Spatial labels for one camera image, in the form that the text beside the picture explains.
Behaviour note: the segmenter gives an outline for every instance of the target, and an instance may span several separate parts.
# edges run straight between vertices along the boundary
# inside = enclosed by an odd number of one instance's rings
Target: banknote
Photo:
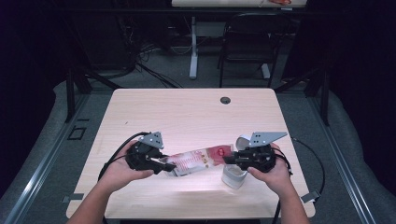
[[[160,161],[177,166],[172,172],[167,172],[168,175],[183,176],[225,164],[222,157],[231,154],[232,145],[222,145],[179,153],[162,158]]]

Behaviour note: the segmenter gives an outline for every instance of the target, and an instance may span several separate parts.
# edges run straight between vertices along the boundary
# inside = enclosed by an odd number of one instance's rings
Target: black wire
[[[128,154],[125,154],[125,155],[123,155],[123,156],[117,157],[116,159],[112,160],[111,163],[113,163],[114,161],[117,161],[117,160],[119,160],[119,159],[121,159],[121,158],[127,157],[127,156],[129,156],[129,155],[134,155],[134,153],[128,153]]]
[[[280,152],[284,157],[286,157],[286,156],[285,156],[285,153],[283,153],[279,148],[271,147],[271,149]]]
[[[150,50],[141,50],[139,53],[139,61],[140,62],[148,62],[149,61]]]
[[[276,211],[275,211],[275,215],[274,215],[272,224],[276,224],[277,218],[279,217],[279,213],[280,213],[280,200],[277,201]]]
[[[319,157],[318,154],[315,152],[315,150],[312,149],[312,147],[310,147],[310,146],[307,145],[306,143],[300,141],[299,139],[297,139],[297,138],[295,138],[295,137],[292,137],[291,139],[292,139],[293,141],[295,141],[295,142],[300,143],[301,145],[305,146],[306,148],[308,148],[308,149],[314,154],[314,156],[317,158],[317,160],[318,160],[318,162],[319,162],[319,164],[320,164],[320,168],[321,168],[321,170],[322,170],[322,183],[321,183],[320,190],[319,190],[319,194],[321,195],[322,192],[323,192],[325,183],[326,183],[326,172],[325,172],[325,169],[324,169],[324,166],[323,166],[323,163],[322,163],[320,157]]]
[[[170,78],[170,77],[168,77],[168,76],[166,76],[164,74],[160,74],[160,73],[154,72],[151,69],[147,68],[142,63],[136,63],[136,65],[139,65],[143,70],[148,72],[150,75],[158,78],[165,87],[167,87],[166,85],[168,85],[168,86],[170,86],[172,88],[183,88],[179,83],[174,81],[172,78]]]
[[[101,74],[101,77],[105,77],[106,79],[113,79],[116,77],[125,77],[126,75],[132,73],[133,71],[134,71],[134,67],[129,67],[129,68],[125,68],[123,71],[120,71],[117,74],[112,74],[112,75]]]

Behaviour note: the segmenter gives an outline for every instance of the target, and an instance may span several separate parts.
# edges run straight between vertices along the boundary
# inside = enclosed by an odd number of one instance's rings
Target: white desk
[[[231,102],[224,105],[220,98]],[[234,144],[243,133],[287,132],[276,96],[269,89],[116,90],[93,142],[75,193],[84,197],[114,151],[140,132],[162,132],[164,154]],[[290,161],[291,180],[298,193],[308,193],[289,137],[276,141]],[[120,219],[216,219],[273,217],[277,196],[247,175],[240,189],[221,181],[222,165],[182,177],[164,172],[136,180],[115,192],[106,217]],[[81,201],[71,201],[71,217]],[[305,203],[312,217],[315,208]]]

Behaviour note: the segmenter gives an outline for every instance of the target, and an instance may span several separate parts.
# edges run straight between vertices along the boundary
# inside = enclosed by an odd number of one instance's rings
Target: desk leg
[[[271,76],[271,73],[270,73],[270,70],[268,69],[268,64],[264,63],[262,65],[262,77],[264,79],[268,79],[268,78],[270,78],[270,76]]]
[[[71,118],[73,118],[76,112],[76,99],[74,93],[74,79],[73,73],[70,70],[66,77],[66,92],[67,92],[67,117],[64,121],[68,123]]]
[[[197,67],[198,67],[198,53],[197,53],[197,35],[195,32],[195,17],[191,20],[191,64],[190,64],[190,78],[197,78]]]

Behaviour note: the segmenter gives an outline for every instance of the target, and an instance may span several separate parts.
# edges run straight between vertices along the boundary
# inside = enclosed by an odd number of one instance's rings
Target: table leg
[[[267,78],[270,78],[270,76],[271,76],[271,73],[270,73],[270,70],[268,69],[268,64],[264,63],[262,65],[262,77],[264,79],[267,79]]]
[[[198,66],[198,53],[197,53],[197,35],[195,32],[195,17],[191,20],[191,64],[190,64],[190,78],[197,78],[197,66]]]

